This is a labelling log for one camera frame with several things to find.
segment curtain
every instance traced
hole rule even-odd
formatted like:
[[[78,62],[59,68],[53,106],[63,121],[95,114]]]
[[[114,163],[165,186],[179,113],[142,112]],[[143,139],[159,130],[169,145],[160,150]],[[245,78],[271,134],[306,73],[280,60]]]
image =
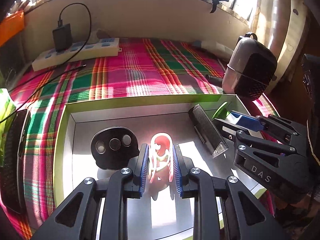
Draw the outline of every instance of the curtain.
[[[278,67],[276,80],[271,81],[266,93],[276,86],[278,81],[286,78],[290,68],[300,54],[308,28],[308,9],[303,0],[258,0],[252,32],[258,41],[264,44],[276,56]]]

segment black clip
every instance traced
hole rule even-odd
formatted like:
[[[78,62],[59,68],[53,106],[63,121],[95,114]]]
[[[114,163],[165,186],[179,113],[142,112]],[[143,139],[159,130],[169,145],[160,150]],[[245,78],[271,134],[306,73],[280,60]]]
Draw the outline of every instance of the black clip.
[[[220,3],[220,2],[229,2],[229,0],[212,0],[212,10],[210,13],[214,13],[217,9],[217,5]]]

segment red and white toy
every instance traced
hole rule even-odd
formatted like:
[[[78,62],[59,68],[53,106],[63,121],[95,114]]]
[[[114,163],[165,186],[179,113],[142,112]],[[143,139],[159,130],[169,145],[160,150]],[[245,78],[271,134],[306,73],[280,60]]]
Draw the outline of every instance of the red and white toy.
[[[166,133],[157,133],[150,143],[148,180],[151,184],[155,180],[162,180],[165,183],[172,182],[172,179],[172,139]]]

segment orange box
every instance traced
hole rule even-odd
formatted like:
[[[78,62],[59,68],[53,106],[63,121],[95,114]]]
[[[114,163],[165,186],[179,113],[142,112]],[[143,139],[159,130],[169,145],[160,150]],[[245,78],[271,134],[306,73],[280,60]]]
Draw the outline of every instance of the orange box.
[[[0,47],[24,29],[23,10],[15,12],[0,23]]]

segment green bag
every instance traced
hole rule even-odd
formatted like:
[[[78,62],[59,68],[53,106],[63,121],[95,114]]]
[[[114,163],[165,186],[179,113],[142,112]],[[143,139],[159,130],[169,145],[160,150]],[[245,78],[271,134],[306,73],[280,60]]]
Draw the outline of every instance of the green bag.
[[[6,118],[16,109],[14,102],[12,101],[7,89],[0,89],[0,121]],[[0,123],[0,167],[3,167],[4,161],[4,144],[6,140],[7,133],[11,126],[11,123],[15,115],[7,119],[6,121]]]

